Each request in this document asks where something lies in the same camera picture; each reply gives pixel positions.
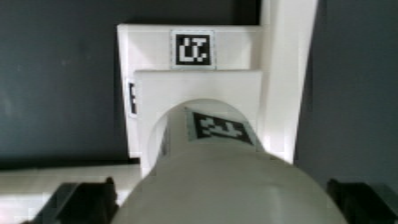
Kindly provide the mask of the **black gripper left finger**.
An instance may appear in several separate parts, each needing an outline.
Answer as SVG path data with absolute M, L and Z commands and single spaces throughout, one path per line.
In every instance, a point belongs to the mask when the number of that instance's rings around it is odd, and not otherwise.
M 47 204 L 31 220 L 22 224 L 111 224 L 118 213 L 116 183 L 63 183 Z

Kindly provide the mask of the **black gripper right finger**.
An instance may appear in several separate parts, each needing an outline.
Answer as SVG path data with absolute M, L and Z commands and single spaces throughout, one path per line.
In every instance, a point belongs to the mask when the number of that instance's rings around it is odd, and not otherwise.
M 328 193 L 349 224 L 398 224 L 398 214 L 363 182 L 328 182 Z

